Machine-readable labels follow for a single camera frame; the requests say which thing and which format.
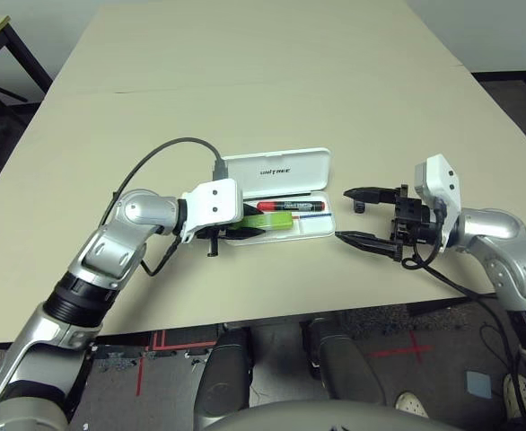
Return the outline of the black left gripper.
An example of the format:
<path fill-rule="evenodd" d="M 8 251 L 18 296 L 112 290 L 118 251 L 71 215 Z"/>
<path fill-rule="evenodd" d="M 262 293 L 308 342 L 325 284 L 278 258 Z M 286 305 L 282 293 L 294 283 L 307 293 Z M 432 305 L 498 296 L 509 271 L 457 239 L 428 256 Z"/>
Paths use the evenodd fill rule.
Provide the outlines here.
<path fill-rule="evenodd" d="M 257 209 L 247 203 L 243 204 L 244 216 L 255 216 Z M 204 227 L 195 233 L 195 237 L 208 241 L 208 257 L 217 257 L 219 254 L 219 240 L 243 241 L 263 234 L 263 230 L 254 227 L 233 227 L 231 224 L 212 225 Z"/>

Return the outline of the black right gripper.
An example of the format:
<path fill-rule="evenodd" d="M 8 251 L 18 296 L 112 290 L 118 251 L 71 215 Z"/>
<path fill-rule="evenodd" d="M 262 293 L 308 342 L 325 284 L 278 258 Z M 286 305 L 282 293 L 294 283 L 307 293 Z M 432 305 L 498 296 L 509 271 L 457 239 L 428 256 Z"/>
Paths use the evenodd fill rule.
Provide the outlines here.
<path fill-rule="evenodd" d="M 418 244 L 434 245 L 437 240 L 436 222 L 431 220 L 431 209 L 421 199 L 408 196 L 408 186 L 398 188 L 360 187 L 346 190 L 343 195 L 365 204 L 394 204 L 394 219 L 390 240 L 371 233 L 337 231 L 335 236 L 342 242 L 361 251 L 401 261 L 404 247 L 415 248 Z"/>

